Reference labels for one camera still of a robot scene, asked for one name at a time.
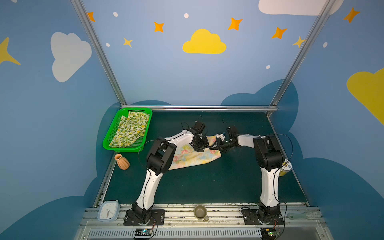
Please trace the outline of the pastel floral skirt pink flowers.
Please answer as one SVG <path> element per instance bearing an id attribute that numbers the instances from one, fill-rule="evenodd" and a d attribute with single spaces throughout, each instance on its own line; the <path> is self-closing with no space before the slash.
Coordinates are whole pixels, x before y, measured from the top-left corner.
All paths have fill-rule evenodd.
<path id="1" fill-rule="evenodd" d="M 191 145 L 192 134 L 180 133 L 166 138 L 166 141 L 177 146 L 173 162 L 169 170 L 176 170 L 197 165 L 210 163 L 221 157 L 219 150 L 204 148 L 202 152 L 197 152 Z"/>

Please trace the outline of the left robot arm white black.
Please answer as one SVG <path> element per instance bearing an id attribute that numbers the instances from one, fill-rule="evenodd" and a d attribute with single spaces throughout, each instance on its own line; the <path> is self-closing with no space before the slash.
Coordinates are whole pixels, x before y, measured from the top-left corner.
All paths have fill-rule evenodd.
<path id="1" fill-rule="evenodd" d="M 209 146 L 208 138 L 194 130 L 183 130 L 168 137 L 157 138 L 147 155 L 146 179 L 142 191 L 132 205 L 136 217 L 144 222 L 151 213 L 159 183 L 170 169 L 177 148 L 190 144 L 197 152 Z"/>

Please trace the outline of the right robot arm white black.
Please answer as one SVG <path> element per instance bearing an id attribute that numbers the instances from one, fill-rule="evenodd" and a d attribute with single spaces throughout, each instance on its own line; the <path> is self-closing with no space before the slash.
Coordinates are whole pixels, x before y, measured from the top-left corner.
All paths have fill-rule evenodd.
<path id="1" fill-rule="evenodd" d="M 286 158 L 276 136 L 237 135 L 227 138 L 224 135 L 217 135 L 216 142 L 212 146 L 213 149 L 221 152 L 233 147 L 248 147 L 255 150 L 256 160 L 262 173 L 259 213 L 263 217 L 279 215 L 279 174 Z"/>

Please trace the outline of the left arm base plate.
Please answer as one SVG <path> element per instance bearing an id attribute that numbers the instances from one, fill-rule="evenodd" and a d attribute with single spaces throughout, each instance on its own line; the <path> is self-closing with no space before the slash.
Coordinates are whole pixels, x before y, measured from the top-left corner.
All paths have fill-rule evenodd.
<path id="1" fill-rule="evenodd" d="M 165 220 L 165 210 L 151 210 L 151 213 L 142 221 L 137 217 L 133 210 L 126 211 L 124 217 L 124 226 L 149 226 L 155 224 L 156 226 L 163 226 Z"/>

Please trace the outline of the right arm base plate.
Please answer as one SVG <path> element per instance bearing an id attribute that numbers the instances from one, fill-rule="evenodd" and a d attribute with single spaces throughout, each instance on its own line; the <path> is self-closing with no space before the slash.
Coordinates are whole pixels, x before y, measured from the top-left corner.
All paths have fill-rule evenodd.
<path id="1" fill-rule="evenodd" d="M 282 215 L 260 219 L 258 216 L 258 209 L 242 208 L 240 210 L 243 215 L 245 225 L 284 225 L 284 218 Z"/>

